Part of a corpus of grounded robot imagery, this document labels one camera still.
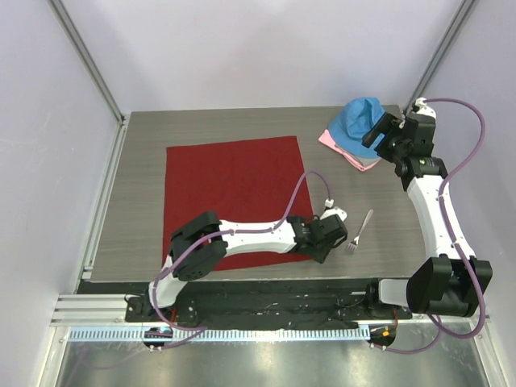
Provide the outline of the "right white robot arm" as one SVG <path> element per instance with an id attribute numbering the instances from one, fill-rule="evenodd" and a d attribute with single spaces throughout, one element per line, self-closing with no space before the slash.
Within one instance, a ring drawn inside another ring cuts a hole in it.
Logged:
<path id="1" fill-rule="evenodd" d="M 484 293 L 493 276 L 491 264 L 478 260 L 456 217 L 444 162 L 432 155 L 435 113 L 423 108 L 404 119 L 383 114 L 362 144 L 395 166 L 412 201 L 424 239 L 426 260 L 407 280 L 379 280 L 364 298 L 373 318 L 393 306 L 416 314 L 471 317 L 485 312 Z"/>

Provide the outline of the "red cloth napkin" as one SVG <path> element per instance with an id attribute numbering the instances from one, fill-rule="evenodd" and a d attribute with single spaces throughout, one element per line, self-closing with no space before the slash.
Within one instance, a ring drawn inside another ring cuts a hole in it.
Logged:
<path id="1" fill-rule="evenodd" d="M 166 151 L 162 252 L 172 233 L 205 211 L 264 223 L 285 212 L 313 215 L 294 136 L 170 147 Z"/>

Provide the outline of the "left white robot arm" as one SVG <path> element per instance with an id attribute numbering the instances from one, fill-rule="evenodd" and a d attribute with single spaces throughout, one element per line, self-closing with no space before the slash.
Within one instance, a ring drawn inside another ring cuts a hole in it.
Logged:
<path id="1" fill-rule="evenodd" d="M 267 223 L 235 223 L 204 212 L 172 234 L 160 273 L 149 283 L 144 313 L 164 321 L 187 283 L 233 256 L 301 256 L 322 264 L 347 239 L 346 219 L 339 207 L 312 218 L 288 215 Z"/>

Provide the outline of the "silver metal fork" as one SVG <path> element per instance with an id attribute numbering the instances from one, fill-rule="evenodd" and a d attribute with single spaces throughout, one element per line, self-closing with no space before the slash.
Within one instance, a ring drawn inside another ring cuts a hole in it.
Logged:
<path id="1" fill-rule="evenodd" d="M 360 243 L 360 237 L 364 233 L 364 229 L 369 224 L 372 216 L 374 214 L 374 209 L 371 209 L 368 211 L 368 213 L 365 215 L 362 223 L 360 224 L 359 230 L 356 232 L 355 237 L 347 244 L 346 246 L 346 253 L 352 254 L 355 252 L 355 250 L 358 248 L 358 245 Z"/>

